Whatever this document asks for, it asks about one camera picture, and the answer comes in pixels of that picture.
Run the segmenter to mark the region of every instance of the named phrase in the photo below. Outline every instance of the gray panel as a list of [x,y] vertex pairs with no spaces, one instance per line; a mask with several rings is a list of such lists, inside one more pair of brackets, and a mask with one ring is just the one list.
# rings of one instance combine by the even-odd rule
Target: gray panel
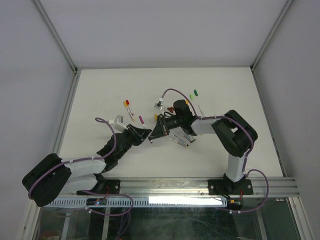
[[296,1],[256,69],[279,154],[320,238],[320,1]]
[[16,239],[28,203],[21,181],[52,148],[72,71],[32,1],[0,3],[0,239]]
[[249,66],[285,0],[42,0],[78,67]]

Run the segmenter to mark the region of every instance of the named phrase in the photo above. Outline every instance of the glass panel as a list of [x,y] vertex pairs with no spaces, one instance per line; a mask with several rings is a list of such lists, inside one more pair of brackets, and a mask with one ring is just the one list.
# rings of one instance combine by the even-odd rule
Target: glass panel
[[[254,208],[262,199],[244,199]],[[95,208],[118,214],[124,208]],[[298,240],[286,201],[269,199],[261,214],[212,207],[135,207],[130,215],[105,217],[85,209],[44,207],[37,240]]]

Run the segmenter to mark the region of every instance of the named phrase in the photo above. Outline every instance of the white table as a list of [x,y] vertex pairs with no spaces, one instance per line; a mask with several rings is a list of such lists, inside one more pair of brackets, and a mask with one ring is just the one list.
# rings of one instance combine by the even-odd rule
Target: white table
[[[71,107],[61,157],[92,156],[110,139],[107,125],[95,122],[124,117],[132,123],[123,101],[129,100],[138,119],[142,115],[147,128],[155,126],[155,102],[164,90],[175,88],[187,96],[197,90],[192,100],[206,116],[222,115],[236,110],[258,133],[258,140],[249,155],[246,171],[259,169],[268,177],[282,177],[281,167],[269,132],[267,121],[249,68],[136,68],[82,70]],[[169,91],[164,104],[172,106],[182,99]],[[133,146],[118,162],[118,166],[104,173],[106,177],[122,178],[182,178],[221,177],[227,168],[228,153],[216,135],[197,136],[189,148],[183,148],[165,137],[153,144],[145,141]],[[258,173],[251,176],[260,177]]]

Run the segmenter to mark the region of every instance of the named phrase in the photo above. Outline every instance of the yellow marker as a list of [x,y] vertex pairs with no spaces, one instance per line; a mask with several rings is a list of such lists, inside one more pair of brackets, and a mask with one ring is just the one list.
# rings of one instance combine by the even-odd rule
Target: yellow marker
[[134,122],[135,119],[134,119],[134,117],[131,115],[131,113],[130,113],[130,111],[129,111],[128,104],[126,103],[126,101],[124,101],[123,104],[124,104],[124,106],[125,106],[126,111],[127,111],[128,114],[129,114],[131,120]]

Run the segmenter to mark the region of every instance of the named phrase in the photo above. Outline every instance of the bright light strip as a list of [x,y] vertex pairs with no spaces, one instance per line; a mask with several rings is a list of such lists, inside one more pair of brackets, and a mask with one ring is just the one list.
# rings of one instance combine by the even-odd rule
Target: bright light strip
[[184,196],[150,196],[149,204],[223,206],[221,198],[218,197],[199,198]]

